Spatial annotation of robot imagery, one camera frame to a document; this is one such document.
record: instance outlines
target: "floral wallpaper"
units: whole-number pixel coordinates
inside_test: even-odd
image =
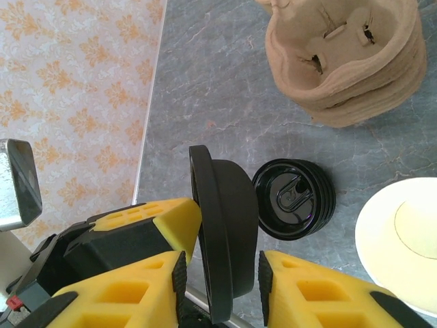
[[[0,138],[31,143],[43,214],[28,248],[129,205],[165,0],[0,1]]]

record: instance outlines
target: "gray marble countertop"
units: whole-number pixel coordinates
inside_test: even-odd
[[[205,144],[250,176],[275,158],[321,165],[337,190],[337,209],[319,232],[285,242],[259,231],[259,249],[277,249],[369,280],[355,248],[365,202],[405,178],[437,176],[437,5],[420,2],[428,71],[398,108],[358,126],[334,129],[310,117],[275,87],[264,49],[269,15],[254,1],[169,1],[152,97],[139,201],[191,196],[188,147]],[[199,249],[188,282],[205,290]],[[259,290],[234,312],[262,327]],[[437,326],[436,319],[427,318]]]

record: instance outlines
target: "stacked cup carriers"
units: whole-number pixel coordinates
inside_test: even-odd
[[[344,127],[384,113],[425,76],[416,0],[256,1],[272,14],[266,52],[274,81],[314,122]]]

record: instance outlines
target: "black cup lid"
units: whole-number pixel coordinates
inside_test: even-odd
[[[247,294],[255,283],[258,205],[252,181],[232,161],[213,159],[231,258],[233,297]]]
[[[225,217],[210,152],[205,146],[190,147],[189,152],[193,199],[200,206],[202,214],[199,244],[211,321],[221,323],[229,320],[233,306]]]
[[[259,204],[259,226],[269,235],[291,241],[311,234],[330,219],[332,196],[317,165],[276,159],[255,174]]]

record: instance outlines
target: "white saucer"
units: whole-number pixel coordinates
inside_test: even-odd
[[[355,243],[361,263],[377,285],[412,309],[437,317],[437,259],[407,247],[395,227],[399,207],[418,197],[429,200],[426,210],[437,213],[437,178],[412,178],[377,192],[358,216]]]

